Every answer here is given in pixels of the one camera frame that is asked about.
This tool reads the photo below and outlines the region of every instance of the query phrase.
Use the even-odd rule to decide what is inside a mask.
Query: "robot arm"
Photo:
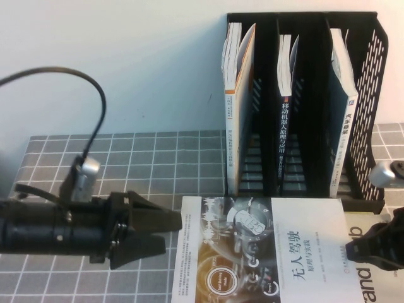
[[[101,97],[101,116],[83,153],[73,161],[59,197],[17,184],[18,199],[0,199],[0,253],[89,256],[91,263],[109,258],[111,269],[165,253],[164,238],[154,233],[180,230],[180,213],[154,205],[132,191],[111,193],[107,199],[92,197],[100,164],[88,152],[107,110],[101,86],[80,71],[57,66],[12,74],[0,79],[0,86],[40,73],[71,74],[91,83]],[[24,201],[29,194],[50,203]]]
[[[378,163],[369,180],[377,187],[404,187],[404,162]],[[394,211],[390,223],[373,225],[363,237],[349,242],[346,249],[351,261],[388,271],[404,269],[404,208]]]

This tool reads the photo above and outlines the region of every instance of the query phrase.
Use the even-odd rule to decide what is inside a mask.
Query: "tabletop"
[[[183,196],[222,196],[224,131],[100,134],[90,156],[101,163],[95,194],[133,190],[181,209]],[[89,136],[34,136],[16,181],[57,194],[74,156]],[[404,158],[403,125],[380,124],[372,136],[375,159]],[[386,210],[404,206],[401,190],[386,191]],[[40,200],[28,197],[31,201]],[[169,303],[177,232],[162,234],[167,253],[110,271],[76,256],[0,255],[0,303]]]

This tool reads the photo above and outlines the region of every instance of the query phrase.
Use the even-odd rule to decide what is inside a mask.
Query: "book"
[[[255,24],[241,40],[241,23],[229,23],[222,53],[226,106],[227,190],[237,195],[251,132]]]
[[[331,55],[330,79],[328,83],[328,102],[326,103],[326,150],[330,160],[327,164],[330,182],[330,197],[338,192],[341,172],[354,119],[358,91],[348,50],[345,47],[341,30],[331,29],[333,52]]]
[[[389,222],[389,215],[364,215],[347,213],[349,237],[362,237],[376,223]],[[356,263],[364,302],[403,302],[404,271],[384,271],[367,263]]]
[[[279,39],[278,61],[276,65],[276,77],[278,81],[278,150],[276,154],[278,191],[281,191],[285,175],[286,143],[288,139],[290,111],[292,109],[292,82],[299,37],[296,38],[292,50],[290,49],[291,35],[280,35]]]
[[[339,199],[182,200],[172,303],[363,303]]]

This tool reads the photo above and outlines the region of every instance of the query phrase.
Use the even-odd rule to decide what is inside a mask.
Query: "black magazine holder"
[[[328,75],[332,39],[330,28],[341,28],[359,93],[352,124],[347,156],[344,161],[344,185],[349,193],[338,193],[345,211],[380,213],[384,190],[367,179],[375,166],[371,149],[372,129],[381,91],[388,52],[388,38],[374,12],[305,12],[305,13],[231,13],[228,22],[241,22],[243,35],[256,23],[254,79],[260,83],[258,111],[254,113],[252,132],[259,135],[262,189],[240,189],[241,194],[264,196],[326,198],[329,184],[325,178],[325,161],[330,156],[324,147],[323,125],[327,119]],[[291,113],[287,150],[298,146],[303,182],[306,190],[278,190],[276,178],[276,105],[279,34],[299,37],[296,83],[299,99]]]

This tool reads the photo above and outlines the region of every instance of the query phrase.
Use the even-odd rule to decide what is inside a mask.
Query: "desk organizer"
[[[261,161],[251,162],[249,157],[246,158],[240,194],[329,196],[324,170],[329,155],[323,148],[323,112],[332,52],[330,28],[341,28],[343,37],[346,37],[359,98],[338,197],[342,199],[345,211],[380,213],[384,206],[384,190],[374,187],[367,179],[376,164],[371,138],[388,52],[388,38],[377,20],[377,13],[231,13],[227,21],[241,22],[242,34],[256,23],[252,132],[253,138],[257,139],[252,140],[250,150],[258,149]],[[275,169],[279,34],[300,35],[298,56],[304,58],[297,62],[296,82],[292,88],[300,95],[299,104],[294,104],[299,116],[294,117],[292,111],[282,194],[277,189]],[[261,178],[251,177],[257,174]]]

